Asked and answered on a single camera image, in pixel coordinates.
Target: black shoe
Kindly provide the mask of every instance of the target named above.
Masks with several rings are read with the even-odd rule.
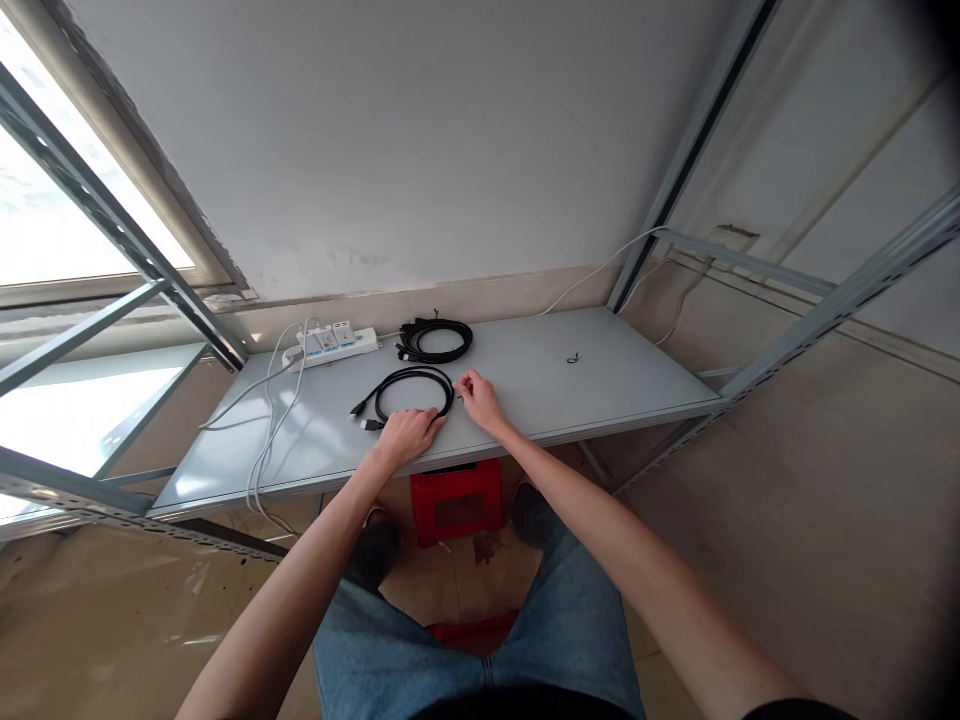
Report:
[[[377,594],[399,554],[400,529],[396,521],[383,508],[374,507],[363,523],[343,576]]]
[[[539,519],[543,511],[549,509],[546,499],[533,483],[524,480],[510,503],[510,524],[523,542],[538,550],[543,550],[546,538],[540,527]]]

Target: coiled black cable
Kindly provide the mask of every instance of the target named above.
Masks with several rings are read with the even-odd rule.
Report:
[[[373,401],[373,409],[376,411],[377,417],[380,419],[364,420],[362,427],[364,430],[380,430],[384,425],[387,424],[387,415],[380,407],[381,393],[383,393],[386,388],[390,387],[395,382],[399,382],[400,380],[405,380],[411,377],[430,378],[443,388],[443,395],[446,398],[446,401],[443,403],[443,409],[437,413],[437,417],[443,417],[450,411],[450,407],[453,405],[453,398],[455,395],[453,392],[453,383],[451,382],[449,376],[440,368],[429,367],[426,365],[414,365],[413,367],[401,368],[400,370],[396,370],[387,375],[382,381],[380,381],[379,385],[370,391],[369,395],[361,400],[357,406],[350,411],[350,417],[352,419],[358,417],[363,412],[364,408],[366,408],[367,401],[370,398],[375,397]]]
[[[447,350],[442,353],[431,353],[420,348],[420,339],[434,330],[453,330],[457,333],[463,342],[459,347],[453,350]],[[428,363],[430,365],[442,365],[443,363],[453,362],[461,357],[470,349],[473,342],[473,330],[469,325],[459,320],[444,320],[443,318],[434,318],[425,320],[416,318],[412,323],[405,323],[400,326],[400,342],[396,344],[397,357],[401,360],[412,360],[413,362]]]

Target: power cord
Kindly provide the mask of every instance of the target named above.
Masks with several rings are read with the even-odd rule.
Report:
[[[651,275],[653,275],[657,270],[659,270],[660,268],[662,268],[664,265],[667,264],[667,260],[669,260],[669,258],[670,258],[670,251],[671,251],[672,249],[673,249],[673,244],[671,244],[671,245],[667,248],[667,251],[663,254],[663,258],[660,260],[660,262],[658,262],[658,263],[653,267],[652,270],[648,270],[647,272],[645,272],[643,275],[640,276],[640,279],[637,280],[637,282],[634,284],[633,289],[630,290],[630,294],[627,295],[627,299],[623,301],[623,305],[621,305],[621,306],[620,306],[620,309],[617,310],[617,315],[620,315],[620,313],[622,313],[624,310],[627,309],[627,305],[630,304],[630,301],[633,299],[633,294],[637,291],[637,288],[640,287],[640,284],[641,284],[644,280],[646,280],[648,277],[650,277]]]
[[[367,407],[367,401],[370,398],[374,398],[373,409],[377,413],[379,420],[364,420],[361,427],[364,430],[382,429],[383,426],[387,424],[388,418],[387,414],[384,413],[383,409],[380,407],[380,395],[395,382],[400,382],[401,380],[406,380],[407,378],[411,377],[429,378],[442,387],[445,402],[443,404],[443,409],[437,413],[437,417],[443,417],[450,412],[455,393],[453,392],[453,383],[450,381],[449,376],[440,368],[435,368],[429,365],[414,365],[413,367],[401,368],[400,370],[396,370],[387,375],[383,380],[380,381],[379,385],[370,391],[369,395],[357,403],[356,407],[350,411],[350,415],[348,417],[351,420],[357,419],[357,417],[363,414],[364,409]]]
[[[304,321],[303,323],[291,323],[290,325],[287,325],[287,327],[284,328],[283,332],[280,333],[280,337],[277,338],[277,344],[274,345],[273,355],[271,355],[270,364],[267,366],[267,374],[264,377],[262,377],[260,380],[257,380],[255,383],[253,383],[250,387],[248,387],[246,390],[240,393],[237,397],[235,397],[233,401],[231,401],[231,403],[227,405],[223,410],[218,412],[216,416],[214,416],[213,418],[211,418],[210,420],[208,420],[207,422],[203,423],[203,425],[200,426],[201,430],[212,429],[211,426],[215,422],[220,420],[220,418],[222,418],[228,412],[230,412],[230,410],[232,410],[236,406],[236,404],[246,396],[247,393],[249,393],[251,390],[253,390],[256,387],[259,387],[260,385],[265,385],[264,395],[267,398],[267,405],[270,407],[270,423],[267,426],[267,438],[264,442],[263,449],[257,455],[256,459],[254,459],[253,464],[250,466],[250,472],[247,475],[247,492],[246,492],[247,508],[251,512],[258,513],[259,515],[261,515],[262,517],[264,517],[265,519],[273,523],[273,525],[276,526],[278,529],[283,530],[283,532],[290,533],[292,535],[295,535],[296,537],[300,537],[300,533],[294,530],[290,526],[290,524],[287,523],[286,520],[268,512],[267,509],[263,506],[263,502],[260,500],[260,481],[263,477],[264,467],[269,462],[269,454],[272,452],[272,449],[273,449],[274,438],[276,438],[277,433],[280,431],[280,426],[283,424],[283,421],[286,419],[287,415],[290,413],[290,409],[293,407],[294,403],[296,403],[297,398],[300,395],[300,383],[303,380],[303,371],[306,368],[306,363],[301,363],[300,372],[297,375],[297,388],[294,391],[293,399],[290,401],[290,404],[287,406],[287,409],[284,411],[283,415],[280,416],[280,422],[278,422],[276,427],[274,427],[273,421],[274,421],[276,408],[273,405],[273,398],[270,396],[270,381],[273,380],[275,377],[277,377],[280,373],[284,372],[287,368],[281,367],[279,370],[274,371],[273,364],[274,362],[276,362],[277,353],[280,350],[280,343],[283,342],[283,338],[286,336],[286,334],[290,331],[291,328],[300,328],[303,331],[303,334],[302,334],[302,340],[300,341],[300,347],[292,355],[292,357],[290,357],[290,362],[291,363],[297,362],[298,360],[301,360],[306,357],[306,342],[307,342],[306,329],[309,327],[310,320],[315,320],[318,325],[320,323],[320,321],[317,320],[316,318],[307,318],[307,320]]]
[[[427,352],[420,347],[420,340],[424,335],[435,330],[452,330],[460,336],[463,342],[453,350],[447,350],[446,352]],[[396,344],[397,357],[401,360],[442,365],[462,357],[470,349],[472,342],[473,330],[459,320],[444,320],[441,317],[435,317],[433,320],[416,318],[412,323],[405,323],[400,326],[400,342]]]
[[[703,278],[706,276],[707,271],[713,266],[713,261],[714,261],[714,260],[715,260],[715,258],[710,258],[710,261],[709,261],[709,262],[705,262],[705,263],[703,264],[703,268],[701,268],[701,270],[700,270],[699,274],[697,275],[696,279],[695,279],[692,283],[690,283],[690,285],[687,287],[687,289],[684,290],[683,293],[680,295],[680,300],[677,302],[677,312],[676,312],[676,313],[674,314],[674,316],[673,316],[673,323],[670,325],[670,329],[667,330],[667,334],[664,335],[664,336],[663,336],[662,338],[660,338],[659,340],[657,340],[657,341],[654,343],[654,345],[656,345],[656,346],[659,347],[660,345],[662,345],[663,343],[665,343],[667,340],[669,340],[671,335],[673,335],[674,330],[677,329],[677,325],[680,323],[680,314],[683,312],[683,303],[684,303],[684,301],[686,301],[687,295],[689,295],[690,293],[692,293],[692,292],[693,292],[693,289],[694,289],[697,285],[700,284],[700,281],[703,280]]]
[[[297,387],[294,390],[293,398],[290,400],[290,404],[287,405],[287,409],[284,410],[283,415],[280,416],[280,421],[277,423],[277,426],[273,427],[273,417],[275,408],[273,405],[273,399],[270,397],[270,377],[273,370],[273,363],[277,359],[277,353],[280,350],[280,343],[283,341],[284,336],[290,330],[290,328],[299,327],[302,331],[301,341],[300,341],[300,354],[303,355],[304,360],[307,355],[307,327],[310,324],[310,320],[315,320],[316,318],[307,318],[303,323],[291,323],[284,328],[283,332],[280,333],[280,337],[277,338],[277,344],[273,347],[273,355],[270,356],[270,364],[267,366],[267,380],[264,394],[267,396],[267,405],[270,406],[270,424],[267,426],[267,439],[263,444],[263,449],[260,451],[260,454],[254,459],[253,464],[250,466],[250,472],[247,475],[247,507],[252,512],[260,513],[264,518],[273,523],[277,528],[288,532],[297,538],[300,537],[300,533],[294,530],[290,524],[279,517],[267,511],[263,506],[263,502],[260,499],[260,481],[263,478],[263,470],[269,462],[269,455],[273,451],[273,441],[277,437],[277,433],[280,432],[280,427],[283,425],[283,421],[287,419],[287,415],[290,414],[290,410],[293,408],[294,404],[297,402],[297,398],[300,396],[300,384],[303,381],[303,371],[307,367],[307,363],[300,363],[300,372],[297,373]]]
[[[650,229],[647,230],[646,232],[640,233],[640,234],[637,235],[633,240],[631,240],[630,242],[628,242],[628,243],[627,243],[626,245],[624,245],[622,248],[620,248],[619,250],[617,250],[613,255],[611,255],[603,265],[601,265],[600,267],[598,267],[596,270],[594,270],[592,273],[590,273],[589,275],[587,275],[587,276],[586,276],[585,278],[583,278],[582,280],[579,280],[579,281],[575,282],[573,285],[571,285],[569,288],[567,288],[566,292],[564,292],[563,295],[561,295],[560,297],[558,297],[558,298],[554,301],[553,305],[551,305],[550,307],[548,307],[548,308],[547,308],[546,310],[544,310],[543,312],[537,313],[537,315],[546,315],[548,312],[550,312],[551,310],[553,310],[557,305],[560,304],[560,301],[561,301],[561,300],[563,300],[568,294],[570,294],[570,292],[571,292],[572,290],[574,290],[574,289],[575,289],[577,286],[579,286],[580,284],[585,283],[587,280],[589,280],[590,278],[592,278],[592,277],[593,277],[594,275],[596,275],[598,272],[600,272],[601,270],[603,270],[607,265],[609,265],[609,264],[612,263],[614,260],[616,260],[617,255],[619,255],[620,253],[622,253],[624,250],[626,250],[628,247],[630,247],[631,245],[633,245],[633,244],[634,244],[635,242],[637,242],[638,240],[643,240],[643,238],[645,238],[647,235],[651,235],[651,234],[657,232],[658,230],[669,230],[669,229],[670,229],[670,228],[668,228],[666,225],[658,225],[658,226],[655,227],[655,228],[650,228]]]

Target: red plastic stool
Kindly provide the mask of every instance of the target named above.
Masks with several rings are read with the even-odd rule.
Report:
[[[427,632],[445,648],[488,657],[507,639],[518,614],[519,611],[514,610],[498,618],[462,625],[438,623],[428,625]]]
[[[417,544],[503,528],[500,463],[481,460],[410,476]]]

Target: jeans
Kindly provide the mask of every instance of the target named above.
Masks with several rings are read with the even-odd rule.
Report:
[[[344,578],[313,642],[324,720],[409,718],[483,688],[554,685],[644,720],[620,593],[545,502],[543,560],[503,645],[479,658]]]

